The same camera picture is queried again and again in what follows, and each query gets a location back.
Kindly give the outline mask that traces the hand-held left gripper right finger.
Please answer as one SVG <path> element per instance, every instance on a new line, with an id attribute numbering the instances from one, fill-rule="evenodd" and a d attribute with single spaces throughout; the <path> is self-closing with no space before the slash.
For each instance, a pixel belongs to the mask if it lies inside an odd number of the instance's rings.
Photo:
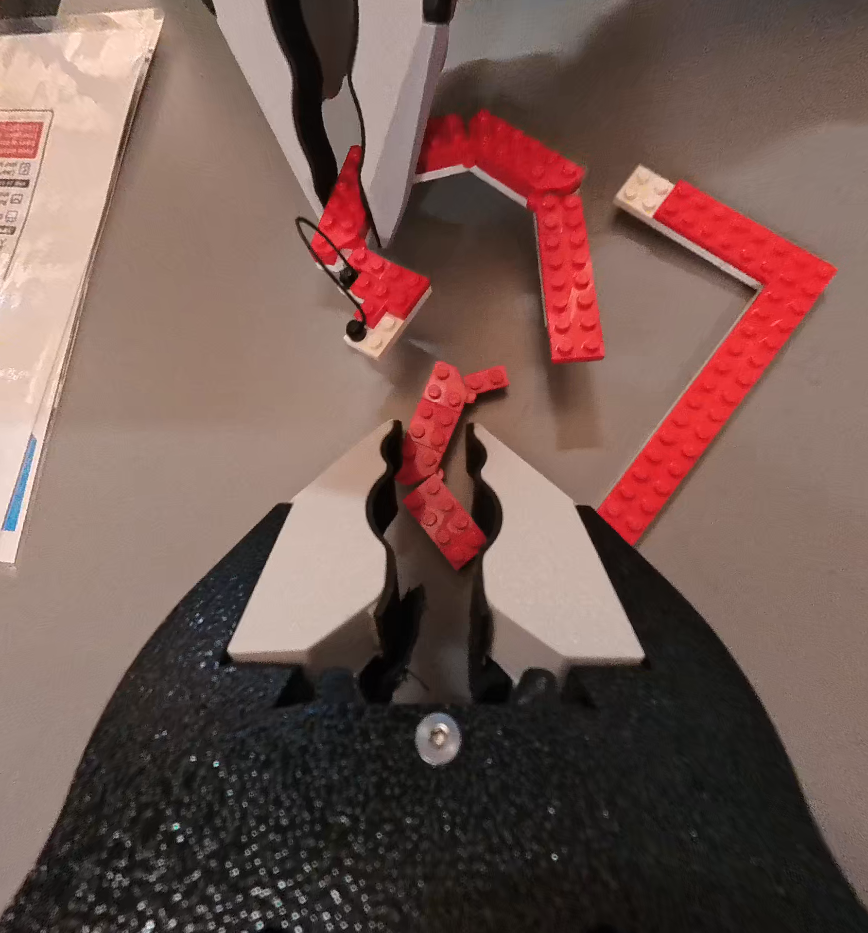
<path id="1" fill-rule="evenodd" d="M 489 658 L 510 678 L 640 664 L 644 649 L 577 504 L 480 424 L 468 424 L 468 453 L 498 502 L 483 560 Z"/>

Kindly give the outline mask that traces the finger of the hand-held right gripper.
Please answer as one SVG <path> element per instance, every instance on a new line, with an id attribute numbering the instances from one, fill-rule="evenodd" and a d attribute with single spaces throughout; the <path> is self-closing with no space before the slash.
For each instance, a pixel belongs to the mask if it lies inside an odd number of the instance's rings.
<path id="1" fill-rule="evenodd" d="M 361 192 L 383 247 L 415 182 L 450 27 L 451 1 L 315 4 L 324 127 L 338 162 L 361 146 Z"/>
<path id="2" fill-rule="evenodd" d="M 338 178 L 323 72 L 300 1 L 214 1 L 218 27 L 301 189 L 320 214 Z"/>

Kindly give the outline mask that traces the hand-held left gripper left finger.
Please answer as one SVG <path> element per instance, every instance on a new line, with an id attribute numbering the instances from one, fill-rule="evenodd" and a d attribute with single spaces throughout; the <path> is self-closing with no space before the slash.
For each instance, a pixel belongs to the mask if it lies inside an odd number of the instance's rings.
<path id="1" fill-rule="evenodd" d="M 365 700 L 394 698 L 426 607 L 423 586 L 400 591 L 385 538 L 402 444 L 401 422 L 383 422 L 292 498 L 231 636 L 232 661 L 290 666 L 311 681 L 342 670 Z"/>

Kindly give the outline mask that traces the curved red lego assembly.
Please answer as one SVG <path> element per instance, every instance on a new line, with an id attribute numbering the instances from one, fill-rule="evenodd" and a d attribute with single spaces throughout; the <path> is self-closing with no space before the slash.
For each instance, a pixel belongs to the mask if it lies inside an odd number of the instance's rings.
<path id="1" fill-rule="evenodd" d="M 300 219 L 315 264 L 353 306 L 346 343 L 373 360 L 401 338 L 431 291 L 428 277 L 374 252 L 358 189 L 359 146 L 349 150 L 317 224 Z M 580 187 L 586 171 L 507 121 L 482 109 L 468 121 L 448 114 L 428 121 L 415 181 L 472 173 L 532 215 L 541 303 L 556 364 L 605 355 Z"/>

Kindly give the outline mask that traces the hooked red lego frame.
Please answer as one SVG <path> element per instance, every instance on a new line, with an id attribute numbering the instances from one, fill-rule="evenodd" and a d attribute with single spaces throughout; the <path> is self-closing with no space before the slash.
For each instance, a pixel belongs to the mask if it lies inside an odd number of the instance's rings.
<path id="1" fill-rule="evenodd" d="M 598 507 L 636 545 L 761 378 L 835 267 L 698 190 L 639 165 L 614 204 L 749 286 L 750 303 Z"/>

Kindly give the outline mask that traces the glossy printed instruction sheet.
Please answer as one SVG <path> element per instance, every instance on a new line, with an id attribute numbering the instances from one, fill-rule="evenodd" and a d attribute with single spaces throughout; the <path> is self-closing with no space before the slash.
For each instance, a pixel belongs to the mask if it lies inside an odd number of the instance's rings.
<path id="1" fill-rule="evenodd" d="M 0 33 L 0 471 L 55 368 L 159 32 L 144 8 Z"/>

